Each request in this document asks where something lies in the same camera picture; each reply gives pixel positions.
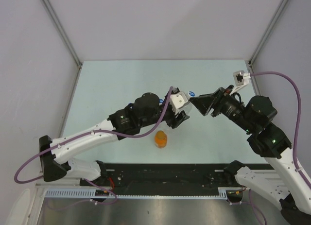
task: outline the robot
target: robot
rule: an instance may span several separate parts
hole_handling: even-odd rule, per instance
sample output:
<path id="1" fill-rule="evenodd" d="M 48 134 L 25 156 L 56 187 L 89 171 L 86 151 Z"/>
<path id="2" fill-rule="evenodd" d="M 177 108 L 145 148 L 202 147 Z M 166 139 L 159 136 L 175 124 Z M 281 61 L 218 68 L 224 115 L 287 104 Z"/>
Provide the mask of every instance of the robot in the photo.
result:
<path id="1" fill-rule="evenodd" d="M 163 103 L 153 93 L 145 93 L 133 104 L 111 114 L 97 125 L 69 137 L 39 139 L 39 155 L 44 181 L 50 182 L 66 177 L 81 178 L 80 185 L 89 185 L 84 179 L 101 185 L 106 175 L 100 161 L 87 162 L 75 159 L 77 154 L 103 143 L 120 141 L 124 138 L 140 138 L 153 132 L 156 126 L 165 121 L 172 129 L 189 118 L 185 107 L 194 105 L 206 116 L 225 115 L 249 136 L 252 150 L 265 158 L 276 170 L 286 190 L 278 190 L 260 175 L 254 176 L 244 164 L 233 161 L 224 169 L 228 181 L 235 181 L 257 192 L 274 204 L 290 224 L 311 224 L 311 179 L 293 158 L 293 148 L 284 132 L 272 123 L 277 114 L 270 99 L 254 96 L 247 105 L 242 102 L 238 91 L 249 84 L 250 74 L 238 71 L 233 73 L 236 86 L 219 88 L 214 93 L 194 96 L 192 93 L 171 87 Z M 143 135 L 140 129 L 156 124 Z M 28 183 L 40 177 L 17 183 Z"/>

